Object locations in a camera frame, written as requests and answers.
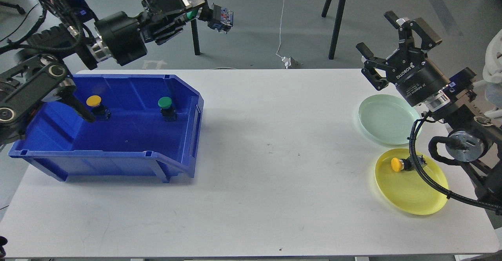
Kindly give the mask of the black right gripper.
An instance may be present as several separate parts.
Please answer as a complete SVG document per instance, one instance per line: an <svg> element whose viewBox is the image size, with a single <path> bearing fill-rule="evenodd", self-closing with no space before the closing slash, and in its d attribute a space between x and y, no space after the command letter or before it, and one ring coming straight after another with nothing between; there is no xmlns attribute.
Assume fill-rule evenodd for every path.
<svg viewBox="0 0 502 261"><path fill-rule="evenodd" d="M356 49L362 54L364 63L362 74L378 91L386 88L389 82L394 83L407 103L416 106L449 83L427 56L428 51L441 44L442 38L422 18L399 18L393 11L385 12L384 17L398 30L398 48L387 62L375 57L365 43L358 43ZM388 80L377 69L388 73Z"/></svg>

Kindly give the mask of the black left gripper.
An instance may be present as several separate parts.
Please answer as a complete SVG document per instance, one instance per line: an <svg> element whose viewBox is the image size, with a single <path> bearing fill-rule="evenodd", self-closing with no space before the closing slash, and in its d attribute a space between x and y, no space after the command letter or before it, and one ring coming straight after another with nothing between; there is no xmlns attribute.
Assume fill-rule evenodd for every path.
<svg viewBox="0 0 502 261"><path fill-rule="evenodd" d="M162 45L181 32L187 18L181 16L206 4L206 0L142 0L144 11L127 16L123 11L95 22L95 29L111 57L124 66L147 54L146 44ZM175 20L169 16L180 16Z"/></svg>

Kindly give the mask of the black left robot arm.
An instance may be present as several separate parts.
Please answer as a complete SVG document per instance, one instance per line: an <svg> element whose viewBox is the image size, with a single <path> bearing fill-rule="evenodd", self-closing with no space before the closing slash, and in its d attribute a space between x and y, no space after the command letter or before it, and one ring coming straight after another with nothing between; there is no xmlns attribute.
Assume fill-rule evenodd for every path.
<svg viewBox="0 0 502 261"><path fill-rule="evenodd" d="M8 41L1 53L18 50L16 66L1 74L1 144L25 138L44 102L70 106L87 122L95 116L74 96L64 58L77 54L90 70L113 58L120 66L143 57L146 43L158 45L196 20L210 21L207 0L142 0L143 11L120 11L99 19L85 0L38 0L42 14L27 34Z"/></svg>

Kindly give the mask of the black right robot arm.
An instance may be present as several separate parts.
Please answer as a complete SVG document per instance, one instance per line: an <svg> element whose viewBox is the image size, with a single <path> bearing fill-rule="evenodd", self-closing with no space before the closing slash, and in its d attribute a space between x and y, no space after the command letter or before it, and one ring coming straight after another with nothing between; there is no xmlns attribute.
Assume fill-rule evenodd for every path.
<svg viewBox="0 0 502 261"><path fill-rule="evenodd" d="M481 158L496 145L501 157L501 124L482 114L473 105L475 72L466 67L447 78L428 58L428 51L442 42L436 32L423 20L399 18L393 11L384 17L398 31L398 48L387 58L375 57L365 43L356 48L362 54L362 74L376 90L394 84L410 106L423 104L427 111L414 121L409 134L409 153L412 167L433 189L448 199L484 208L500 215L501 163L489 167ZM416 139L425 122L443 121L452 129L448 136L434 136L428 144L432 159L460 166L475 184L477 199L470 199L440 186L426 174L416 152Z"/></svg>

